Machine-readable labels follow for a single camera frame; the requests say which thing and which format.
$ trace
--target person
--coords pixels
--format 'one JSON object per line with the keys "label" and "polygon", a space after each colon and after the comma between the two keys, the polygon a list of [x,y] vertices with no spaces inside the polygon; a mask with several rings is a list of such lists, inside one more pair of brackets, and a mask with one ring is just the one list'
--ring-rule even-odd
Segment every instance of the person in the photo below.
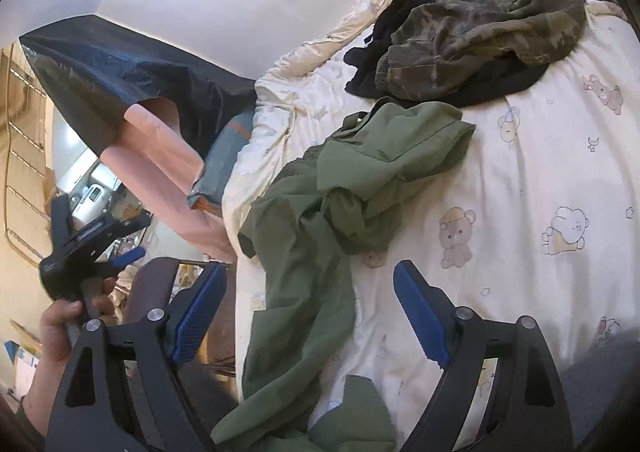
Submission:
{"label": "person", "polygon": [[[115,279],[102,283],[102,294],[92,299],[93,306],[102,315],[113,315],[114,306],[109,294]],[[71,355],[71,343],[66,336],[65,324],[74,321],[82,311],[82,302],[63,299],[53,302],[40,318],[42,356],[33,383],[20,402],[18,413],[0,398],[0,443],[8,452],[42,452],[49,419],[62,380],[66,363]]]}

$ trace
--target camouflage clothing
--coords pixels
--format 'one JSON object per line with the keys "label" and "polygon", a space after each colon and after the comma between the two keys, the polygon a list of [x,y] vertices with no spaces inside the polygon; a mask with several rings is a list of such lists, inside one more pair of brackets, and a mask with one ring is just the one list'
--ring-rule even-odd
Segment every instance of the camouflage clothing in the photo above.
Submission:
{"label": "camouflage clothing", "polygon": [[525,64],[566,57],[586,21],[585,0],[436,0],[416,7],[380,59],[376,87],[437,100],[489,61],[513,52]]}

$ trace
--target bed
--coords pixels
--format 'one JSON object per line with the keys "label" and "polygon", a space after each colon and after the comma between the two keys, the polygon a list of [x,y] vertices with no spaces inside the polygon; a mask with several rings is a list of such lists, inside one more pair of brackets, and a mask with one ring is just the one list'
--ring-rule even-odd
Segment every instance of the bed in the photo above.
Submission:
{"label": "bed", "polygon": [[[256,83],[252,138],[222,204],[239,255],[239,378],[252,312],[264,308],[265,275],[257,258],[242,255],[238,230],[288,161],[322,143],[345,116],[370,110],[373,100],[344,91],[356,69],[342,59],[364,46],[391,1],[357,1],[324,39],[284,55]],[[464,162],[402,206],[388,252],[352,258],[353,336],[324,368],[310,424],[340,404],[348,374],[374,382],[399,444],[418,421],[441,371],[425,358],[394,294],[392,270],[402,259],[483,318],[535,317],[561,370],[593,347],[638,339],[640,44],[617,5],[585,7],[587,25],[571,55],[528,90],[465,108],[463,119],[477,127]],[[440,231],[462,218],[471,225],[470,258],[451,262]],[[475,435],[493,368],[487,361],[459,444]]]}

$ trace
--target pink fabric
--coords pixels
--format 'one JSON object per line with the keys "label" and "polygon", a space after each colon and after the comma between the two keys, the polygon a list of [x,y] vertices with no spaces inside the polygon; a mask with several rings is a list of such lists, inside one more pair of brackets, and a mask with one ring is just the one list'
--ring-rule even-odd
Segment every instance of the pink fabric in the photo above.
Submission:
{"label": "pink fabric", "polygon": [[139,104],[127,109],[120,136],[100,155],[147,209],[185,241],[226,262],[236,260],[222,219],[191,210],[187,195],[200,177],[200,155]]}

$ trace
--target human hand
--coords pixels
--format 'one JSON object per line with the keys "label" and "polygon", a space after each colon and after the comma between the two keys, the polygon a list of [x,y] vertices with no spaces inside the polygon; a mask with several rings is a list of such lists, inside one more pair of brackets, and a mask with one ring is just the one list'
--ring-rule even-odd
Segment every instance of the human hand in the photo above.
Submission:
{"label": "human hand", "polygon": [[[115,284],[115,279],[105,280],[102,283],[102,295],[92,299],[92,305],[102,315],[113,315],[114,307],[109,294]],[[40,318],[42,357],[22,406],[31,424],[43,436],[47,433],[53,402],[71,355],[71,343],[66,336],[65,324],[73,322],[81,311],[82,302],[59,299],[44,310]]]}

